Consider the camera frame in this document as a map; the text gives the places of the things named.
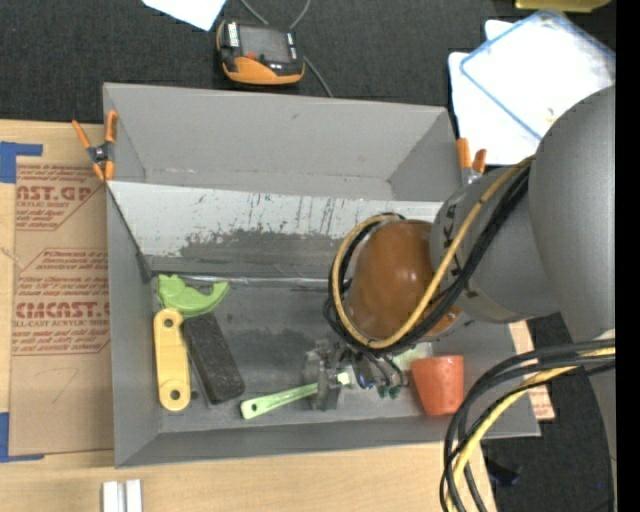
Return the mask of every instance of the orange corner clamp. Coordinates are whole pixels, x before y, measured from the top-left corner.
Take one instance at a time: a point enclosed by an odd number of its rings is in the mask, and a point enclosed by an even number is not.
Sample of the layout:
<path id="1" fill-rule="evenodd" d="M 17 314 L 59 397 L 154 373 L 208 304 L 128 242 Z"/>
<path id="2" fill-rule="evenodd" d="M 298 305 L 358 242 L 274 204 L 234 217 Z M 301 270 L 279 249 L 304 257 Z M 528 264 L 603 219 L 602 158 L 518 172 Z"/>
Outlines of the orange corner clamp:
<path id="1" fill-rule="evenodd" d="M 115 166 L 113 163 L 113 145 L 117 137 L 117 123 L 119 117 L 115 110 L 109 111 L 105 126 L 105 142 L 99 146 L 93 146 L 89 142 L 87 134 L 75 119 L 71 121 L 71 125 L 80 139 L 82 147 L 87 150 L 89 158 L 93 162 L 93 170 L 100 181 L 112 180 L 115 174 Z"/>

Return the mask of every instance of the black electronic device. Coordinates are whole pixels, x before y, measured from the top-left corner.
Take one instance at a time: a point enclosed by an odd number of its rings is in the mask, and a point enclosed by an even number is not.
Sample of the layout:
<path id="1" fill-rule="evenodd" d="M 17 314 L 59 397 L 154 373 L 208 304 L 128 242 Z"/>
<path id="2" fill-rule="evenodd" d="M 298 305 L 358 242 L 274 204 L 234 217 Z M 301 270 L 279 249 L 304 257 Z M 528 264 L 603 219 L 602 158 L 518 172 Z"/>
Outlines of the black electronic device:
<path id="1" fill-rule="evenodd" d="M 239 84 L 291 85 L 305 72 L 293 33 L 270 25 L 223 20 L 216 31 L 216 49 L 224 74 Z"/>

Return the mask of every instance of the green tool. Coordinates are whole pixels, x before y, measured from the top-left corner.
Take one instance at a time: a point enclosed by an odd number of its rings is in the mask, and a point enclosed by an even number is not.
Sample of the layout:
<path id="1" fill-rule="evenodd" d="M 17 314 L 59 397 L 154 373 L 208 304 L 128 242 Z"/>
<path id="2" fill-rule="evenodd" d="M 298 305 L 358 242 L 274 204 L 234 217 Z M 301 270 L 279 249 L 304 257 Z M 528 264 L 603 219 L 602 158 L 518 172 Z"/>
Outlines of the green tool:
<path id="1" fill-rule="evenodd" d="M 204 294 L 187 286 L 180 276 L 158 276 L 158 296 L 165 308 L 175 308 L 183 318 L 204 315 L 224 298 L 229 291 L 229 283 L 214 283 L 209 294 Z"/>
<path id="2" fill-rule="evenodd" d="M 337 379 L 343 386 L 351 384 L 351 379 L 347 372 L 340 372 L 337 375 Z M 313 382 L 311 384 L 288 389 L 286 391 L 279 391 L 278 393 L 273 393 L 271 395 L 253 398 L 251 400 L 244 400 L 240 403 L 240 411 L 242 412 L 242 417 L 245 420 L 249 420 L 266 412 L 273 411 L 283 405 L 314 395 L 317 392 L 318 383 Z"/>

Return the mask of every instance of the green clip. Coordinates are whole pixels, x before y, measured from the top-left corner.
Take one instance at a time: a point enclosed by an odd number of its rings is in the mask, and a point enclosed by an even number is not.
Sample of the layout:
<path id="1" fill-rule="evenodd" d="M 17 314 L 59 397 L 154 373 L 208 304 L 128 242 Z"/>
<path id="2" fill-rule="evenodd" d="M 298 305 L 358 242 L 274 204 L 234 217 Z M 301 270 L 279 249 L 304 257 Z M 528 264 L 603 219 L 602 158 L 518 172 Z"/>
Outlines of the green clip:
<path id="1" fill-rule="evenodd" d="M 158 276 L 158 297 L 165 308 L 175 308 L 184 318 L 204 315 L 224 298 L 229 290 L 229 283 L 219 282 L 211 286 L 209 294 L 204 294 L 187 286 L 177 275 Z"/>

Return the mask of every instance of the device screen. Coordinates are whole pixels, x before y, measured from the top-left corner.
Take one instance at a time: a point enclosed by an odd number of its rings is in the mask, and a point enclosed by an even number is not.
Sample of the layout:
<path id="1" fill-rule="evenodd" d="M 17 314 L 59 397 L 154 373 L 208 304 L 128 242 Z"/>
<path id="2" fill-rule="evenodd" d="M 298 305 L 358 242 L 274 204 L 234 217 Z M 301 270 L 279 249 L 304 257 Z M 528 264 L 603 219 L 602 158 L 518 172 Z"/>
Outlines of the device screen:
<path id="1" fill-rule="evenodd" d="M 241 26 L 238 29 L 242 41 L 242 52 L 245 55 L 248 52 L 253 52 L 257 55 L 264 55 L 266 59 L 275 62 L 289 62 L 291 60 L 289 47 L 282 34 L 248 26 Z"/>

